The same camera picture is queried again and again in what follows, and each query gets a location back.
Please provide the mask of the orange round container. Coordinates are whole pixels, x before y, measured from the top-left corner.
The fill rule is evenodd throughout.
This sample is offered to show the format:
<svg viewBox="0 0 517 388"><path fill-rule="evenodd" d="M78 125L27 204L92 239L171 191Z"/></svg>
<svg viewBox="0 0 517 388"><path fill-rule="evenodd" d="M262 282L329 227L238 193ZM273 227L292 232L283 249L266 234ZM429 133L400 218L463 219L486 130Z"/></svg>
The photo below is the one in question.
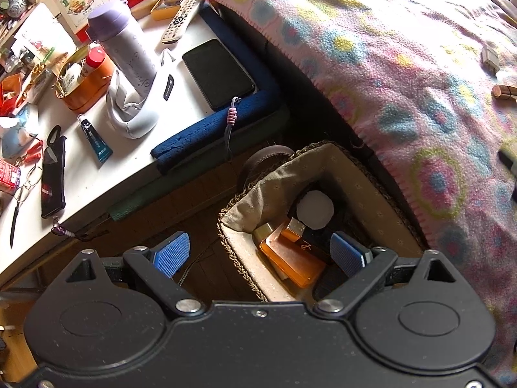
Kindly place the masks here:
<svg viewBox="0 0 517 388"><path fill-rule="evenodd" d="M114 64L101 46L79 48L60 69L55 95L69 110L82 114L105 95L114 73Z"/></svg>

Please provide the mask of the orange perfume bottle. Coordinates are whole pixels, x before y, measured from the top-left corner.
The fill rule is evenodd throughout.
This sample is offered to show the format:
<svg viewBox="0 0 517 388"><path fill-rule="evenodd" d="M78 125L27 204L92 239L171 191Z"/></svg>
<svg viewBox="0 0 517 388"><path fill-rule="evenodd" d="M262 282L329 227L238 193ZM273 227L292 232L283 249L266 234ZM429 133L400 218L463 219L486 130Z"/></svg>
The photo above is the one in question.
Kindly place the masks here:
<svg viewBox="0 0 517 388"><path fill-rule="evenodd" d="M258 247L293 284L305 288L316 282L326 263L310 252L312 245L303 240L303 230L293 228L297 223L285 220Z"/></svg>

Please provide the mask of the lavender thermos bottle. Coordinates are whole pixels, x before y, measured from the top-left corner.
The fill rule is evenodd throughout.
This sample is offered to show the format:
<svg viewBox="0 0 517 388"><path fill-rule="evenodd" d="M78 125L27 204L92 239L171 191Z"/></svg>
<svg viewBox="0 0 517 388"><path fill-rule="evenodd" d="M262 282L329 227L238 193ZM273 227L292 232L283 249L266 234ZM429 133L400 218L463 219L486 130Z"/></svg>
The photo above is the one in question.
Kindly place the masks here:
<svg viewBox="0 0 517 388"><path fill-rule="evenodd" d="M99 43L138 95L146 98L160 66L125 0L110 0L88 16L87 34Z"/></svg>

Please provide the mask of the floral fleece blanket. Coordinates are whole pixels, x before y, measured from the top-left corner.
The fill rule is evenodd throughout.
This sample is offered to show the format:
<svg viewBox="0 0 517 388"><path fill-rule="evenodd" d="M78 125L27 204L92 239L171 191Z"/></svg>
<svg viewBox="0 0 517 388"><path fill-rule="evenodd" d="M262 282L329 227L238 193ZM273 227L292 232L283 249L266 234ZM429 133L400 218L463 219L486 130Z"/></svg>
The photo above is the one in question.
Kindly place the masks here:
<svg viewBox="0 0 517 388"><path fill-rule="evenodd" d="M508 0L211 0L273 44L375 152L494 313L487 367L516 384L516 8ZM482 67L483 46L500 71Z"/></svg>

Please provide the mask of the white bottle pouch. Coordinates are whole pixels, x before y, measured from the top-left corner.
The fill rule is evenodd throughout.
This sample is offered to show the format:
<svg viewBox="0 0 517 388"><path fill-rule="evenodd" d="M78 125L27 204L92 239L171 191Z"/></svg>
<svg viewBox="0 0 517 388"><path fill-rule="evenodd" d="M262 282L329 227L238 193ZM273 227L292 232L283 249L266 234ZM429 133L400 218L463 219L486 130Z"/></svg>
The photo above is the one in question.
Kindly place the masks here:
<svg viewBox="0 0 517 388"><path fill-rule="evenodd" d="M154 128L170 102L174 62L173 53L163 50L161 66L145 98L138 95L123 73L115 69L106 95L107 114L115 131L129 139L139 139Z"/></svg>

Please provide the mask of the white charger plug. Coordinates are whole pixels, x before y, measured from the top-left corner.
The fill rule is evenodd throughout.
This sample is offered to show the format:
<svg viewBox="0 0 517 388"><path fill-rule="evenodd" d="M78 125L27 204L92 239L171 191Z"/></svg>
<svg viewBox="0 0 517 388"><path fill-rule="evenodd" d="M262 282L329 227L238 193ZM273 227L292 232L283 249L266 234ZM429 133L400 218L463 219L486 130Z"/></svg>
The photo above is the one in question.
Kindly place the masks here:
<svg viewBox="0 0 517 388"><path fill-rule="evenodd" d="M487 72L496 75L500 71L500 59L498 53L489 46L483 46L481 50L481 64Z"/></svg>

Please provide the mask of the yellow small box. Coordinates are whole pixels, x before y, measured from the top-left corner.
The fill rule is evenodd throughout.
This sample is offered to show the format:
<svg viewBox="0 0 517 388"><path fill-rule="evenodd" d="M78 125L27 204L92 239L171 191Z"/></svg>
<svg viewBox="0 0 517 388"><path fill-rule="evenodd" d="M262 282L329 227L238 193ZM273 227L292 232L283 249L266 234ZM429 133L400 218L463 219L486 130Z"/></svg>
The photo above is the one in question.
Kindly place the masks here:
<svg viewBox="0 0 517 388"><path fill-rule="evenodd" d="M150 15L153 20L160 21L171 19L179 11L183 0L159 0L151 9Z"/></svg>

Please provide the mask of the white remote control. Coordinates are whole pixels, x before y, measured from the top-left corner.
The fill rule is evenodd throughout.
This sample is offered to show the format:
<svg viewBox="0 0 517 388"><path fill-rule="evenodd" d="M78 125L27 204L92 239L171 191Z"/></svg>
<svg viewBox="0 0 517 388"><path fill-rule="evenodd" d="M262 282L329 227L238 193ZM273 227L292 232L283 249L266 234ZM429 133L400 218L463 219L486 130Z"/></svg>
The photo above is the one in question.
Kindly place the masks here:
<svg viewBox="0 0 517 388"><path fill-rule="evenodd" d="M186 32L189 24L197 15L204 0L182 0L180 9L161 36L164 45L174 44Z"/></svg>

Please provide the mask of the black phone case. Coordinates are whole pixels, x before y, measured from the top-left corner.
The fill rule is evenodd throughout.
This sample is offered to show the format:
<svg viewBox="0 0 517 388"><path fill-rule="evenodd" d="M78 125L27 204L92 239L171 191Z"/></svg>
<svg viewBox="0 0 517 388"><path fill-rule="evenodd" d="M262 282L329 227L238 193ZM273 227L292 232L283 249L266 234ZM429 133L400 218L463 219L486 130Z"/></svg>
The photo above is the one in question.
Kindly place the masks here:
<svg viewBox="0 0 517 388"><path fill-rule="evenodd" d="M55 125L47 136L43 152L40 206L41 217L47 219L65 208L64 173L66 137Z"/></svg>

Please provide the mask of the white round compact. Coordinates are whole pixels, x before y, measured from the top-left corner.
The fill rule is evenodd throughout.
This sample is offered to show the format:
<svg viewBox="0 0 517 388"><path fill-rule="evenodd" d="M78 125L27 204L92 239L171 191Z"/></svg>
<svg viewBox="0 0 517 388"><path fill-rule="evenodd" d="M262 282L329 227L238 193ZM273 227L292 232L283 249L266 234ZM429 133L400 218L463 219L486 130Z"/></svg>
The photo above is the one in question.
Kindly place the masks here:
<svg viewBox="0 0 517 388"><path fill-rule="evenodd" d="M319 190L307 192L296 206L296 217L312 230L325 228L335 213L332 200Z"/></svg>

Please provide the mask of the eyeglasses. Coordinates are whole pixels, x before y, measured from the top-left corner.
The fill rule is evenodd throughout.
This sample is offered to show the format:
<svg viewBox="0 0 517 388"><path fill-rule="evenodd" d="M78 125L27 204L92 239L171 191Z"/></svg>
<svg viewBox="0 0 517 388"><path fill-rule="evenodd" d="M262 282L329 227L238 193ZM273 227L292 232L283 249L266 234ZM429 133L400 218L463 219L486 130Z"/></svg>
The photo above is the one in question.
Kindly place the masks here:
<svg viewBox="0 0 517 388"><path fill-rule="evenodd" d="M19 210L21 205L26 201L28 196L31 194L33 188L35 188L36 185L41 180L42 176L42 167L39 165L33 165L31 169L26 174L26 180L21 185L21 187L17 190L15 194L15 200L16 205L13 213L13 217L11 220L11 233L10 233L10 247L13 248L14 246L14 239L16 234L16 226L17 226L17 217L19 214Z"/></svg>

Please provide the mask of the woven basket with cloth liner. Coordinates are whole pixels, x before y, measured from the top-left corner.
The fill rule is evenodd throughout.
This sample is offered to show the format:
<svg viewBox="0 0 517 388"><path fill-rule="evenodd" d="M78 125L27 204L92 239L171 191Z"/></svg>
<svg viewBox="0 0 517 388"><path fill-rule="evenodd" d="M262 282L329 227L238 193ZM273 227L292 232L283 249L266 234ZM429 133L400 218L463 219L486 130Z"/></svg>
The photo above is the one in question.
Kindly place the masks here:
<svg viewBox="0 0 517 388"><path fill-rule="evenodd" d="M313 299L260 251L268 236L288 236L310 254L329 259L330 237L343 231L365 247L385 246L402 257L427 247L400 191L349 151L330 142L299 150L252 179L220 213L228 256L263 301Z"/></svg>

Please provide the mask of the red can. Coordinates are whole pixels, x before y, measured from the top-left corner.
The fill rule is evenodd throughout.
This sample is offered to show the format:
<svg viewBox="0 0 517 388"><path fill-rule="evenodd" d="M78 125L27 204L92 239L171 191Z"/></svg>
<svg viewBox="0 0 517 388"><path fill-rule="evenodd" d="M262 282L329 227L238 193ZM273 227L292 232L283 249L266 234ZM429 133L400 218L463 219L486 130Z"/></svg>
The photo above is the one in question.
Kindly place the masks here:
<svg viewBox="0 0 517 388"><path fill-rule="evenodd" d="M19 188L21 172L19 167L0 158L0 190L13 195Z"/></svg>

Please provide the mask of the teal cream tube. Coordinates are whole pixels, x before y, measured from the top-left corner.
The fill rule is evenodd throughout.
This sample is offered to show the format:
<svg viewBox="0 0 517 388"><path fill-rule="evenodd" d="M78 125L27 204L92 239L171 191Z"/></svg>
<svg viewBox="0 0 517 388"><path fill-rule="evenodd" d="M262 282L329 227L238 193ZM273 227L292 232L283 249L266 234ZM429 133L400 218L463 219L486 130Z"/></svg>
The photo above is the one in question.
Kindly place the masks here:
<svg viewBox="0 0 517 388"><path fill-rule="evenodd" d="M77 120L80 124L82 132L89 141L90 146L94 151L98 162L100 164L104 164L113 154L112 149L104 141L104 139L98 133L94 125L92 125L92 123L89 120L87 120L83 114L77 116Z"/></svg>

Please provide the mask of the black smartphone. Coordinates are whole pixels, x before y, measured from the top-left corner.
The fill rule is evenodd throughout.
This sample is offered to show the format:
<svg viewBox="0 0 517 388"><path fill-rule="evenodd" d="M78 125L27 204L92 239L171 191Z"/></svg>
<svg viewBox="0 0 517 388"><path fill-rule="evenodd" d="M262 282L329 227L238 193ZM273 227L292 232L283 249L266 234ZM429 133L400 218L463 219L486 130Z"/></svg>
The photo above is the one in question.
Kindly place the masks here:
<svg viewBox="0 0 517 388"><path fill-rule="evenodd" d="M256 89L249 74L218 39L187 51L182 60L214 111L229 107L233 97L244 98Z"/></svg>

